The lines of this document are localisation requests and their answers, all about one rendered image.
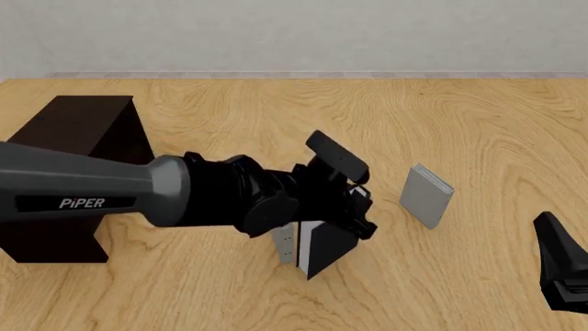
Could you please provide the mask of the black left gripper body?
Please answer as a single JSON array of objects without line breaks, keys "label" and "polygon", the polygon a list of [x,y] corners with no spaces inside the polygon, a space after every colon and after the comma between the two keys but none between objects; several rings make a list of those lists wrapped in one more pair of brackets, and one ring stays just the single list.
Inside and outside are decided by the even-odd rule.
[{"label": "black left gripper body", "polygon": [[367,219],[373,204],[371,193],[362,186],[349,186],[334,203],[333,223],[358,239],[368,240],[377,225]]}]

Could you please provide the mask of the dark brown wooden cabinet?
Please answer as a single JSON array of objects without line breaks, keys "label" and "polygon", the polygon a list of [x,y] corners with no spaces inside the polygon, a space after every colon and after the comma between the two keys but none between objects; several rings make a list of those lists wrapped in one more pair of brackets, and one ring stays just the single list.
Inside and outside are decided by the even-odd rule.
[{"label": "dark brown wooden cabinet", "polygon": [[[57,96],[8,142],[132,165],[154,159],[130,96]],[[17,263],[104,263],[102,220],[0,223],[0,249]]]}]

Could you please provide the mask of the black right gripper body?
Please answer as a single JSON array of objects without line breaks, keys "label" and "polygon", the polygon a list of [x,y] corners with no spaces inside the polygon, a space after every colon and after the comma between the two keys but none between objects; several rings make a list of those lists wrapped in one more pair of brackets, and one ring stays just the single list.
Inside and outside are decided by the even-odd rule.
[{"label": "black right gripper body", "polygon": [[544,283],[541,291],[552,311],[588,314],[588,284],[553,280]]}]

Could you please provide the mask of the black book with white pages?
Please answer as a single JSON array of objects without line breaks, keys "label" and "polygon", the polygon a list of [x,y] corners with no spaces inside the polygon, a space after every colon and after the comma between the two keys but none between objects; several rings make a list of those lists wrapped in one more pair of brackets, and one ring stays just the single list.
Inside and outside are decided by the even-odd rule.
[{"label": "black book with white pages", "polygon": [[299,223],[297,267],[311,280],[353,250],[358,239],[322,221]]}]

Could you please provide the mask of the wide grey book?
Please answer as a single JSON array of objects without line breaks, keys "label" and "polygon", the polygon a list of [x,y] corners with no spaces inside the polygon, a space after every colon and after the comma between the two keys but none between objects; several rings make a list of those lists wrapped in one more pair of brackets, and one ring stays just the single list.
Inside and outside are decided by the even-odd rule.
[{"label": "wide grey book", "polygon": [[410,168],[401,197],[401,206],[426,228],[436,228],[455,189],[421,164]]}]

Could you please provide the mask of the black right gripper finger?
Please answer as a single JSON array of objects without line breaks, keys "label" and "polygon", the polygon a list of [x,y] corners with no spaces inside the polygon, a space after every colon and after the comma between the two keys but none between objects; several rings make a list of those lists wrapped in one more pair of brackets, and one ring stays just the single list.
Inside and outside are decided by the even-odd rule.
[{"label": "black right gripper finger", "polygon": [[540,285],[558,280],[565,286],[588,286],[588,251],[550,211],[541,212],[533,225],[540,253]]}]

